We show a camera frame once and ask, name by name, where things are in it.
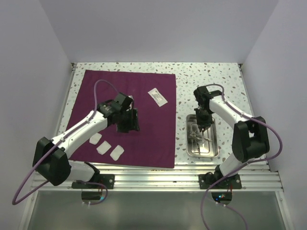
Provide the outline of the steel tweezers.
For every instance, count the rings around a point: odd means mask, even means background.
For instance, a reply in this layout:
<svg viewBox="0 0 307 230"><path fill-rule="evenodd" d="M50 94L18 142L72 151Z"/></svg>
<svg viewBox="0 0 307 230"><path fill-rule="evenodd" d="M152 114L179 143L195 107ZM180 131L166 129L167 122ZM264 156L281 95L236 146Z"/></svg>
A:
<svg viewBox="0 0 307 230"><path fill-rule="evenodd" d="M206 147L206 139L205 139L205 135L201 133L201 147L202 147L202 151L203 153L208 153L207 147Z"/></svg>

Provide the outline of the white gauze pad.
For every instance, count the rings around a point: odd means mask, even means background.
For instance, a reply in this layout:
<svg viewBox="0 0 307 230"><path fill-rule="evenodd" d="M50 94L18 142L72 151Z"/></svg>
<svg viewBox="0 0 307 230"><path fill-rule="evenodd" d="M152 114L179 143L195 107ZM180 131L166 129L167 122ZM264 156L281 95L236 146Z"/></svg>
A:
<svg viewBox="0 0 307 230"><path fill-rule="evenodd" d="M96 145L99 142L99 140L101 139L101 137L102 137L102 135L100 133L96 133L96 134L94 134L90 137L89 143Z"/></svg>
<svg viewBox="0 0 307 230"><path fill-rule="evenodd" d="M111 145L107 142L104 141L101 145L99 145L96 150L100 155L104 155L108 150L111 148Z"/></svg>
<svg viewBox="0 0 307 230"><path fill-rule="evenodd" d="M114 161L117 161L123 153L124 153L124 149L120 145L117 145L110 153L110 157Z"/></svg>

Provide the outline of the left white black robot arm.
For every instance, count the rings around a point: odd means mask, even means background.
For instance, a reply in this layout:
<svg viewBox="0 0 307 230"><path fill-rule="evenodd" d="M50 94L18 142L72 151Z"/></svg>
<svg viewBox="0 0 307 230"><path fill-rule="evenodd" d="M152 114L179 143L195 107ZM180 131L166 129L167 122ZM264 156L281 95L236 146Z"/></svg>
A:
<svg viewBox="0 0 307 230"><path fill-rule="evenodd" d="M139 131L134 100L119 93L115 99L97 103L84 119L52 139L41 138L36 145L33 167L54 186L73 180L95 188L102 183L99 170L88 161L73 161L73 153L94 134L116 125L117 132Z"/></svg>

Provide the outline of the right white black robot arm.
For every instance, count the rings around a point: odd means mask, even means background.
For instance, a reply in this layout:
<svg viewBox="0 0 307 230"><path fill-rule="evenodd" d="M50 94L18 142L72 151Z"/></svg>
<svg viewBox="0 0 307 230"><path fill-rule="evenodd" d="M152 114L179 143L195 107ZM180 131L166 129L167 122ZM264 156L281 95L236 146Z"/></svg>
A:
<svg viewBox="0 0 307 230"><path fill-rule="evenodd" d="M204 133L213 123L212 114L219 115L233 130L232 153L206 180L219 188L225 188L231 182L234 172L249 160L255 160L270 150L266 122L263 117L252 117L229 103L220 90L209 91L207 87L198 87L194 92L198 108L195 109L198 129Z"/></svg>

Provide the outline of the steel scissors in tray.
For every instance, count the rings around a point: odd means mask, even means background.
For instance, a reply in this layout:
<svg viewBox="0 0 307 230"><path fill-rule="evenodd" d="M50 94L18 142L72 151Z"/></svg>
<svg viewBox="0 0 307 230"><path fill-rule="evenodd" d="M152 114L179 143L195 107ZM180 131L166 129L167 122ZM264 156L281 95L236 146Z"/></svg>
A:
<svg viewBox="0 0 307 230"><path fill-rule="evenodd" d="M196 124L192 124L190 127L190 131L188 134L188 143L189 143L189 151L194 155L209 155L210 153L210 146L212 144L212 137L209 132L209 130L206 130L204 132L205 139L206 139L206 147L208 150L208 153L203 153L202 147L201 147L201 132Z"/></svg>

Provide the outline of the stainless steel tray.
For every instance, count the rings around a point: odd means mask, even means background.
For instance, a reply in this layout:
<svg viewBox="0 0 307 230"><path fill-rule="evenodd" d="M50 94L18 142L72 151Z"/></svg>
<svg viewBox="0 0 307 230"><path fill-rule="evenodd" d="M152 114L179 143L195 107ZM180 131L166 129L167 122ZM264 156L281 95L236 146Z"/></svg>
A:
<svg viewBox="0 0 307 230"><path fill-rule="evenodd" d="M187 153L192 157L215 158L219 155L215 120L212 125L201 132L195 115L187 115Z"/></svg>

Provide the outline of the purple cloth mat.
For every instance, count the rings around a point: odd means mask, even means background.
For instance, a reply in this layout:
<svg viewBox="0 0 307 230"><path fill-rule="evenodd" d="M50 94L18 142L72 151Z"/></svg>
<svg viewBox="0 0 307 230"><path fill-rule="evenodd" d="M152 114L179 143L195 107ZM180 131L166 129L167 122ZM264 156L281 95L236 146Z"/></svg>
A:
<svg viewBox="0 0 307 230"><path fill-rule="evenodd" d="M173 168L176 142L176 76L174 74L111 72L86 70L77 94L67 128L80 122L94 108L94 84L99 103L114 99L117 91L135 101L140 130L118 133L112 125L101 131L102 144L112 148L120 145L124 153L117 161L110 157L112 150L100 155L97 145L86 141L72 155L76 161L109 163L130 166ZM148 91L156 88L168 101L159 107Z"/></svg>

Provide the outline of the white sachet packet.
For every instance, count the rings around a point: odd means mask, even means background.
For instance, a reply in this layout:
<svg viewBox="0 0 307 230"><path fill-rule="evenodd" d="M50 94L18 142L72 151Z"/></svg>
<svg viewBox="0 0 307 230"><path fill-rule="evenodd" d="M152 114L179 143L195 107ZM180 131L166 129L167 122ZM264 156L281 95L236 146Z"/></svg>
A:
<svg viewBox="0 0 307 230"><path fill-rule="evenodd" d="M153 98L153 100L157 103L159 107L168 103L166 98L156 88L153 88L152 90L148 91L148 94Z"/></svg>

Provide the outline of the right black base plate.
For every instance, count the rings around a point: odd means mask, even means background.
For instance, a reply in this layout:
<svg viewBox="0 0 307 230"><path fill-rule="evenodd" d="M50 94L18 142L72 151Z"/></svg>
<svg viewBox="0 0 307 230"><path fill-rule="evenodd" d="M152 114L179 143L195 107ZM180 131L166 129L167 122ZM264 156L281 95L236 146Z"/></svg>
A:
<svg viewBox="0 0 307 230"><path fill-rule="evenodd" d="M238 174L227 177L220 181L219 183L216 183L217 179L215 178L214 174L211 172L208 172L206 174L199 174L198 175L199 180L199 186L200 189L208 189L212 184L214 186L212 189L241 189L241 179Z"/></svg>

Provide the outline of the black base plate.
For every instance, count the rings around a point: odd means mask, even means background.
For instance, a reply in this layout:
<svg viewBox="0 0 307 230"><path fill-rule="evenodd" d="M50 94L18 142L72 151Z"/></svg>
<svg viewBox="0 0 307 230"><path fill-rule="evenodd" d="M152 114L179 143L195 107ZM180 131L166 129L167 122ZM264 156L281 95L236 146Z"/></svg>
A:
<svg viewBox="0 0 307 230"><path fill-rule="evenodd" d="M89 182L73 182L72 189L113 189L115 183L114 174L97 174Z"/></svg>
<svg viewBox="0 0 307 230"><path fill-rule="evenodd" d="M208 189L212 184L214 186L212 189L241 189L241 179L238 174L227 177L220 181L219 183L216 183L217 179L215 178L214 174L211 172L208 172L206 174L199 174L198 175L199 180L199 186L200 189Z"/></svg>

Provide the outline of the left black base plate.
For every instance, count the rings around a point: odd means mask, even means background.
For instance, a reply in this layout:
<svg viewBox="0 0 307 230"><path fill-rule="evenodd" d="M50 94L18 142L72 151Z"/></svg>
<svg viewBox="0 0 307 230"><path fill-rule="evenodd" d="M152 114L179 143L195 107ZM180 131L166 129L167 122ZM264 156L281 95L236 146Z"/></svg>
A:
<svg viewBox="0 0 307 230"><path fill-rule="evenodd" d="M113 189L115 183L114 174L97 174L89 182L73 182L72 189Z"/></svg>

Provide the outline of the aluminium rail frame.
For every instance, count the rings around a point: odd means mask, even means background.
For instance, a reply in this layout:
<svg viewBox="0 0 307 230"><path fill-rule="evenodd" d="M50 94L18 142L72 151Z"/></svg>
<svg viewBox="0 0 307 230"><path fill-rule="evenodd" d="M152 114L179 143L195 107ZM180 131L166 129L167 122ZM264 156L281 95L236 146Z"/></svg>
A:
<svg viewBox="0 0 307 230"><path fill-rule="evenodd" d="M208 197L209 193L199 188L199 174L212 171L230 154L230 127L217 118L217 157L190 157L187 154L184 122L192 109L192 90L200 84L217 83L225 88L227 98L245 112L252 113L248 94L242 74L242 66L238 63L171 63L171 62L79 62L72 65L71 87L66 97L66 105L62 111L57 132L62 133L67 127L73 106L79 92L86 70L105 70L119 72L141 72L175 74L177 87L176 118L176 152L173 169L120 166L97 164L102 173L115 176L116 192L153 192L168 195L187 193L189 198L196 194ZM249 192L260 195L271 194L269 201L248 201L242 207L228 211L223 216L223 224L233 220L238 223L247 220L250 229L264 230L272 222L274 230L292 230L294 228L284 198L280 175L273 172L267 161L246 166L240 171L242 188L234 191L235 199L240 199Z"/></svg>

